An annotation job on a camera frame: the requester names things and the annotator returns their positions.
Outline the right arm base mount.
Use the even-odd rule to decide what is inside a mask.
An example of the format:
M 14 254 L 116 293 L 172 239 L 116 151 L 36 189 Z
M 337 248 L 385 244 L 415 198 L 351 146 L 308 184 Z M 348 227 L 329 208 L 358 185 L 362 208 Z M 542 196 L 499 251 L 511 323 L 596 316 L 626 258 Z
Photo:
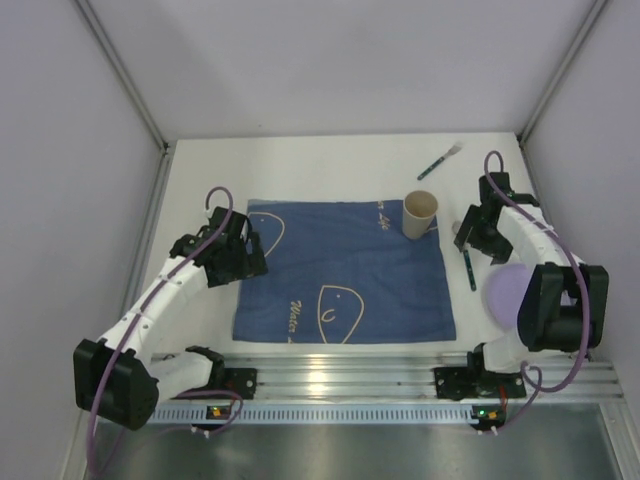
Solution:
M 519 373 L 496 373 L 485 368 L 481 343 L 466 355 L 465 366 L 437 367 L 433 370 L 438 399 L 523 399 L 526 389 Z

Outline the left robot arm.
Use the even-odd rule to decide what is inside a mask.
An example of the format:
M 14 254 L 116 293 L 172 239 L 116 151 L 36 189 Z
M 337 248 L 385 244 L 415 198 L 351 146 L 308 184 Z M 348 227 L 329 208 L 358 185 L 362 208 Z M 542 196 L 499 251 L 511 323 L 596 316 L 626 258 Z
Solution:
M 217 391 L 226 369 L 221 354 L 189 346 L 157 361 L 155 349 L 189 303 L 207 289 L 266 274 L 260 235 L 248 216 L 215 208 L 197 234 L 185 234 L 133 307 L 98 340 L 73 353 L 76 404 L 92 418 L 135 431 L 158 404 L 190 391 Z

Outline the beige cup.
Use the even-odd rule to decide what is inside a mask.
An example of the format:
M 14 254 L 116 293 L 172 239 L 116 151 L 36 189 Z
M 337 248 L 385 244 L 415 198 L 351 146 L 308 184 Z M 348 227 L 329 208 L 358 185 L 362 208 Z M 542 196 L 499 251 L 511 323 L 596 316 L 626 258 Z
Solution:
M 403 200 L 402 233 L 410 240 L 424 236 L 431 226 L 439 204 L 430 192 L 415 190 Z

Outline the blue cloth placemat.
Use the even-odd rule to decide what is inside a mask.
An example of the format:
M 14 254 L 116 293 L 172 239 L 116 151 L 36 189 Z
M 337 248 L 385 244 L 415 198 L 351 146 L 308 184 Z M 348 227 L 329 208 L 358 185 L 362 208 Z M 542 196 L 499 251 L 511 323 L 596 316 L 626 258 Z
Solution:
M 400 200 L 252 199 L 268 272 L 242 282 L 236 341 L 406 344 L 453 341 L 456 326 L 438 224 L 417 240 Z

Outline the fork with green handle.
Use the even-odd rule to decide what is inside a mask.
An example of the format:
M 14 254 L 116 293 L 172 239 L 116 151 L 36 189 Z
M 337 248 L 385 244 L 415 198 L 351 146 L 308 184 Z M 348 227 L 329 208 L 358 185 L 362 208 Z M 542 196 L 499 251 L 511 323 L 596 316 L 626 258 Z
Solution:
M 461 142 L 455 143 L 444 154 L 442 154 L 438 159 L 436 159 L 431 165 L 429 165 L 425 170 L 423 170 L 416 177 L 416 180 L 422 181 L 426 176 L 430 175 L 437 167 L 439 167 L 447 159 L 459 153 L 462 150 L 462 148 L 463 148 L 463 144 Z

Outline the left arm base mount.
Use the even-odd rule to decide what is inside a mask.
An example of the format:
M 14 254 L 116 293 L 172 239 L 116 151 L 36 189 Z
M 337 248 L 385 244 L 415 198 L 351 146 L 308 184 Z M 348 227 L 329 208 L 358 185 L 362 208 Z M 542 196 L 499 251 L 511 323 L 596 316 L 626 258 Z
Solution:
M 226 392 L 233 392 L 243 400 L 252 400 L 257 389 L 257 380 L 258 370 L 255 368 L 227 367 L 207 385 L 187 390 L 177 395 L 175 400 L 228 398 Z

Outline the spoon with green handle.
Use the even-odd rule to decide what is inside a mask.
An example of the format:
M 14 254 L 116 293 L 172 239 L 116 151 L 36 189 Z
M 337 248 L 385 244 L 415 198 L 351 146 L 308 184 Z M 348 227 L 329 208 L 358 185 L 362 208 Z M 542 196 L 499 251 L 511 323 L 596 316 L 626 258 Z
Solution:
M 454 236 L 457 236 L 458 231 L 460 229 L 461 226 L 461 222 L 459 220 L 456 220 L 453 225 L 452 225 L 452 231 L 454 233 Z M 477 284 L 476 284 L 476 279 L 475 279 L 475 275 L 474 275 L 474 271 L 473 271 L 473 266 L 472 266 L 472 262 L 471 262 L 471 257 L 470 257 L 470 253 L 469 253 L 469 249 L 467 245 L 463 246 L 463 249 L 461 250 L 463 258 L 464 258 L 464 262 L 465 262 L 465 268 L 466 268 L 466 272 L 467 272 L 467 276 L 468 276 L 468 280 L 469 280 L 469 285 L 470 285 L 470 289 L 472 292 L 476 292 L 477 291 Z

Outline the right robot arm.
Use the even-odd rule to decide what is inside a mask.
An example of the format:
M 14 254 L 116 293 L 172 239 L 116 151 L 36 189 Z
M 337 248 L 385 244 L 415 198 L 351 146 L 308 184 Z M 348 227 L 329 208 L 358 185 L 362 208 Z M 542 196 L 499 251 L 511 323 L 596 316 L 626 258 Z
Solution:
M 454 239 L 458 249 L 474 248 L 494 264 L 515 254 L 531 273 L 516 326 L 479 345 L 484 368 L 511 373 L 534 355 L 586 352 L 600 345 L 609 274 L 572 254 L 542 215 L 530 194 L 517 194 L 509 174 L 479 179 L 480 203 L 469 207 Z

